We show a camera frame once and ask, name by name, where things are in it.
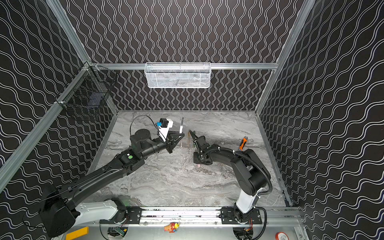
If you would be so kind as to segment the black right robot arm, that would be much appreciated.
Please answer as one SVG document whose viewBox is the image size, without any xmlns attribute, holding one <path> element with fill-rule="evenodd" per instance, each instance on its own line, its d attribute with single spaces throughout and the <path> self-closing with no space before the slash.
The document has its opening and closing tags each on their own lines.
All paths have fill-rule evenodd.
<svg viewBox="0 0 384 240">
<path fill-rule="evenodd" d="M 251 218 L 256 203 L 262 195 L 273 191 L 271 175 L 257 154 L 251 150 L 232 150 L 217 144 L 210 145 L 204 136 L 198 137 L 189 131 L 197 151 L 194 152 L 194 163 L 212 165 L 221 163 L 234 171 L 241 193 L 234 204 L 235 220 L 245 223 Z"/>
</svg>

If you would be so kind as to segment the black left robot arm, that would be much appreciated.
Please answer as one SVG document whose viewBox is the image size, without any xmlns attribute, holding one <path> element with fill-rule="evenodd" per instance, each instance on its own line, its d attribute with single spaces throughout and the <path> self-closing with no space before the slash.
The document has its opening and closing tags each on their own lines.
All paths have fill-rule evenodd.
<svg viewBox="0 0 384 240">
<path fill-rule="evenodd" d="M 43 189 L 39 202 L 39 217 L 50 238 L 58 237 L 80 216 L 76 207 L 87 197 L 106 185 L 130 175 L 144 165 L 145 160 L 162 150 L 172 153 L 185 135 L 171 131 L 165 139 L 151 138 L 147 129 L 140 129 L 130 137 L 131 146 L 117 154 L 108 164 L 77 181 Z"/>
</svg>

